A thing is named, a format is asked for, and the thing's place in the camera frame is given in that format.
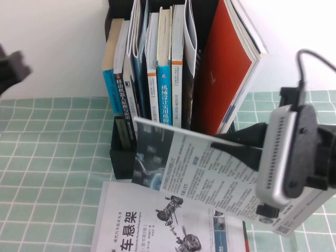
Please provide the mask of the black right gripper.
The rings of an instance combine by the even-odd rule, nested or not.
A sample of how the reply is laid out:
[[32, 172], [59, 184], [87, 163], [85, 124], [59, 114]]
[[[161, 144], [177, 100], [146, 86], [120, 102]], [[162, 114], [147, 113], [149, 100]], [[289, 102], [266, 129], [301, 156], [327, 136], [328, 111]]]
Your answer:
[[[259, 171], [267, 127], [267, 123], [256, 123], [238, 131], [214, 135], [229, 142], [213, 142], [211, 147], [239, 159], [253, 171]], [[318, 125], [318, 136], [314, 188], [335, 189], [335, 126]]]

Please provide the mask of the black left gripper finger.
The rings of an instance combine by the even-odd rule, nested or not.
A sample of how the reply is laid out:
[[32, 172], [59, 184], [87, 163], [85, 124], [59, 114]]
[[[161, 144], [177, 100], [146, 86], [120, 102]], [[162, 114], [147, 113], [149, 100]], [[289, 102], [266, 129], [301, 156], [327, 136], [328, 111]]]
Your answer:
[[24, 55], [21, 51], [7, 55], [4, 50], [1, 50], [1, 93], [22, 82], [31, 74], [31, 71], [31, 68], [24, 63]]

